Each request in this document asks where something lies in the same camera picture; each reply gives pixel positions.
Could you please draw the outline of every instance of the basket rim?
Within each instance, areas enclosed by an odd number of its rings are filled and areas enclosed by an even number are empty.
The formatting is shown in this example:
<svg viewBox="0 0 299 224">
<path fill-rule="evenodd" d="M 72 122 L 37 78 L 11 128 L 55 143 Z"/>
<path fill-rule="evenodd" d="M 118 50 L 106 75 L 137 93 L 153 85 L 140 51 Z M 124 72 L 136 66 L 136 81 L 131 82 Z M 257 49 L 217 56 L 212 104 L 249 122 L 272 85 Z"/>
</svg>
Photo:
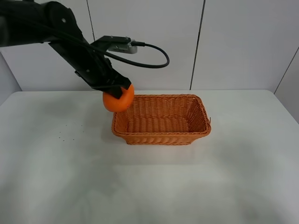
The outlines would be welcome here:
<svg viewBox="0 0 299 224">
<path fill-rule="evenodd" d="M 135 95 L 135 97 L 138 98 L 142 98 L 142 97 L 159 97 L 159 98 L 169 98 L 169 97 L 176 97 L 176 98 L 195 98 L 195 100 L 199 103 L 200 105 L 200 109 L 203 113 L 204 116 L 204 126 L 205 126 L 205 130 L 202 132 L 134 132 L 134 133 L 129 133 L 129 132 L 118 132 L 116 131 L 116 119 L 117 119 L 117 115 L 118 113 L 115 112 L 113 113 L 113 120 L 112 120 L 112 132 L 113 134 L 117 135 L 117 136 L 186 136 L 189 135 L 190 137 L 195 137 L 196 135 L 200 135 L 202 137 L 209 135 L 209 133 L 211 132 L 211 120 L 208 119 L 207 113 L 206 113 L 206 109 L 205 106 L 202 103 L 202 100 L 199 96 L 195 95 L 195 94 L 161 94 L 161 95 L 153 95 L 153 94 L 140 94 L 140 95 Z"/>
</svg>

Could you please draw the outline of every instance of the black cable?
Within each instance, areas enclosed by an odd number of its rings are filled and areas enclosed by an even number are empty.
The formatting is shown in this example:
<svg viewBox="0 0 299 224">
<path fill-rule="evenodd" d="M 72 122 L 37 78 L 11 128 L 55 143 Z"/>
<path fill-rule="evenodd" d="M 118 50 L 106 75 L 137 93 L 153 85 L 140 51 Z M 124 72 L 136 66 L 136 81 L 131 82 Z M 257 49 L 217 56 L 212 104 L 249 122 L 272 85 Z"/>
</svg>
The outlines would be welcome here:
<svg viewBox="0 0 299 224">
<path fill-rule="evenodd" d="M 64 32 L 61 32 L 59 30 L 50 28 L 48 26 L 45 26 L 45 25 L 40 24 L 38 22 L 29 20 L 29 19 L 24 18 L 22 16 L 15 15 L 14 13 L 10 13 L 8 10 L 1 9 L 1 7 L 0 7 L 0 13 L 17 20 L 19 23 L 23 23 L 23 24 L 26 24 L 28 26 L 31 26 L 32 28 L 36 28 L 36 29 L 45 31 L 47 33 L 50 33 L 50 34 L 54 35 L 55 37 L 57 37 L 61 40 L 71 42 L 72 44 L 75 44 L 75 45 L 78 45 L 78 46 L 81 46 L 81 47 L 84 47 L 84 48 L 87 48 L 87 49 L 92 49 L 95 52 L 104 54 L 104 55 L 106 55 L 110 58 L 113 58 L 117 61 L 120 61 L 120 62 L 123 62 L 123 63 L 126 63 L 126 64 L 131 64 L 133 66 L 142 67 L 142 68 L 159 69 L 159 68 L 166 67 L 167 65 L 169 65 L 169 62 L 170 62 L 169 57 L 168 57 L 168 55 L 166 54 L 166 52 L 164 50 L 162 50 L 161 48 L 159 48 L 157 46 L 151 45 L 151 44 L 146 44 L 146 43 L 143 43 L 143 42 L 131 42 L 132 46 L 143 46 L 143 47 L 147 46 L 147 47 L 155 48 L 155 49 L 161 51 L 167 59 L 167 62 L 165 64 L 153 65 L 153 64 L 143 64 L 143 63 L 133 62 L 133 61 L 130 61 L 128 59 L 119 57 L 117 55 L 108 53 L 108 52 L 106 52 L 104 50 L 101 50 L 101 49 L 99 49 L 95 46 L 92 46 L 88 43 L 85 43 L 85 42 L 79 40 L 78 38 L 73 37 L 73 36 L 71 36 L 67 33 L 64 33 Z"/>
</svg>

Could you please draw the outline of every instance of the table surface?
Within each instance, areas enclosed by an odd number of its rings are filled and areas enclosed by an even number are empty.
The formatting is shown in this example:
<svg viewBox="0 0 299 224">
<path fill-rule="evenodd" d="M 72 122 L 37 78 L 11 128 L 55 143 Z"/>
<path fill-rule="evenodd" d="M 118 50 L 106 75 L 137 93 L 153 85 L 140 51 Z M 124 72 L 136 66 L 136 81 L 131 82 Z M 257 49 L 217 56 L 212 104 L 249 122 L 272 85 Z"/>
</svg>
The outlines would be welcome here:
<svg viewBox="0 0 299 224">
<path fill-rule="evenodd" d="M 0 106 L 0 222 L 297 224 L 299 125 L 269 91 L 196 94 L 212 132 L 129 146 L 99 91 L 17 92 Z"/>
</svg>

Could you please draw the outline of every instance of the wicker basket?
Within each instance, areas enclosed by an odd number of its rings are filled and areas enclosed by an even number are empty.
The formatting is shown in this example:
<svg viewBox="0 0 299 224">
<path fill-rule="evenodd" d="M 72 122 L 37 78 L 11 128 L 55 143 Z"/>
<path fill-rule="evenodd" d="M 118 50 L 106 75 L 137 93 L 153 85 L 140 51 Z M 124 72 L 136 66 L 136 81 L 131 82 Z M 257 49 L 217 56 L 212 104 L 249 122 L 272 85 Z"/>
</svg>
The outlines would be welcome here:
<svg viewBox="0 0 299 224">
<path fill-rule="evenodd" d="M 188 145 L 211 126 L 196 95 L 136 95 L 127 111 L 114 113 L 112 132 L 129 145 Z"/>
</svg>

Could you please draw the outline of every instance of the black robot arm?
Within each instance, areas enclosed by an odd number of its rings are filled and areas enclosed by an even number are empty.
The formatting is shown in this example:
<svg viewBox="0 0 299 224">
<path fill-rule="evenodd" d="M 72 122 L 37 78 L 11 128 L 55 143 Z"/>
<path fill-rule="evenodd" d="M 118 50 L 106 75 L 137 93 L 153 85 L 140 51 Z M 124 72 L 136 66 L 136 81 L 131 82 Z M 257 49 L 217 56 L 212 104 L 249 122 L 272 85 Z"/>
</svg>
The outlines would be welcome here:
<svg viewBox="0 0 299 224">
<path fill-rule="evenodd" d="M 162 68 L 169 64 L 163 50 L 128 37 L 104 36 L 89 44 L 77 26 L 73 12 L 54 1 L 38 4 L 0 0 L 0 34 L 0 47 L 49 42 L 91 88 L 107 92 L 115 98 L 120 98 L 121 87 L 128 89 L 131 82 L 114 70 L 104 55 L 140 67 Z M 147 66 L 106 52 L 133 54 L 137 52 L 137 46 L 160 50 L 166 56 L 167 63 Z"/>
</svg>

